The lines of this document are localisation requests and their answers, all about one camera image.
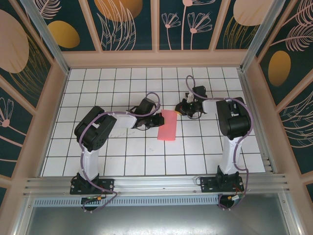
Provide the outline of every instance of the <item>enclosure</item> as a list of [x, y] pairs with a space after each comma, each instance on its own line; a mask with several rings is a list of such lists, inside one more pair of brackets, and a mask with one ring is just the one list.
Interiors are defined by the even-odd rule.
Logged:
[[[3, 0], [0, 22], [1, 234], [312, 234], [312, 0]], [[113, 129], [97, 167], [117, 197], [84, 214], [78, 124], [150, 92], [173, 111], [189, 75], [251, 112], [242, 203], [221, 210], [223, 191], [198, 183], [227, 149], [220, 114], [203, 112], [177, 115], [175, 141]]]

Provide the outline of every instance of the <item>metal plate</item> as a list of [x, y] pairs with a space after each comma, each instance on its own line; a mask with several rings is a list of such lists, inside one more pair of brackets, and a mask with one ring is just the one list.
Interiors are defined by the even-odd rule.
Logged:
[[[99, 179], [98, 186], [102, 187], [104, 189], [113, 191], [114, 190], [114, 179]], [[92, 187], [92, 188], [80, 187], [80, 181], [77, 179], [72, 180], [72, 184], [71, 184], [70, 191], [69, 191], [69, 193], [71, 195], [86, 195], [86, 194], [88, 194], [88, 195], [90, 195], [90, 194], [100, 195], [101, 192], [102, 191], [100, 189], [97, 189], [94, 187]]]
[[[242, 192], [244, 189], [243, 180], [239, 177], [241, 185], [236, 185]], [[236, 192], [236, 188], [232, 184], [226, 184], [222, 188], [217, 187], [215, 177], [200, 177], [201, 192]]]

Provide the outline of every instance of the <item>teal wallpaper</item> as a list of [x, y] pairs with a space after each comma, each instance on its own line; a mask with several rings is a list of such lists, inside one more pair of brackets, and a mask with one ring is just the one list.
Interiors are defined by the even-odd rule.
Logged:
[[271, 0], [231, 0], [216, 49], [248, 49]]
[[152, 50], [150, 0], [88, 0], [102, 50]]
[[309, 192], [311, 201], [313, 202], [313, 183], [307, 185], [307, 190], [308, 190], [308, 192]]
[[272, 34], [272, 32], [274, 31], [274, 29], [276, 28], [277, 26], [277, 23], [279, 22], [280, 18], [282, 17], [282, 15], [284, 14], [288, 4], [290, 3], [290, 0], [286, 0], [285, 3], [284, 3], [284, 6], [282, 8], [282, 10], [280, 11], [279, 15], [277, 16], [272, 28], [270, 29], [270, 31], [268, 32], [266, 38], [264, 39], [263, 43], [261, 44], [260, 48], [258, 49], [258, 51], [256, 52], [256, 57], [259, 57], [261, 51], [263, 50], [265, 44], [267, 43], [268, 41], [268, 38], [269, 36]]
[[220, 6], [220, 0], [160, 0], [159, 49], [209, 49]]
[[0, 187], [0, 208], [1, 208], [4, 196], [5, 196], [5, 193], [6, 193], [6, 188]]
[[260, 62], [278, 105], [313, 69], [313, 1], [299, 0]]
[[0, 76], [34, 107], [51, 64], [9, 3], [0, 5]]
[[313, 82], [279, 115], [301, 173], [313, 171]]
[[78, 0], [34, 0], [34, 3], [61, 51], [95, 50]]
[[12, 176], [32, 118], [0, 88], [0, 175]]

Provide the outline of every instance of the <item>metal floor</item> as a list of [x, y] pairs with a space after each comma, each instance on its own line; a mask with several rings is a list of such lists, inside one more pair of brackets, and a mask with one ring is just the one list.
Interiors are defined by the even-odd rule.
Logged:
[[231, 211], [217, 205], [34, 208], [27, 235], [288, 235], [277, 195], [249, 195]]

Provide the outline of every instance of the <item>orange circle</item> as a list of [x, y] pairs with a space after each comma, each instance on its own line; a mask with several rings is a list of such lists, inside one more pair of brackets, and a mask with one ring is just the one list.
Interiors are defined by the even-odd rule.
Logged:
[[130, 11], [133, 18], [137, 17], [142, 9], [142, 0], [94, 0], [94, 3], [102, 15], [116, 22], [127, 21], [127, 17], [122, 17], [125, 13], [127, 14], [127, 9]]

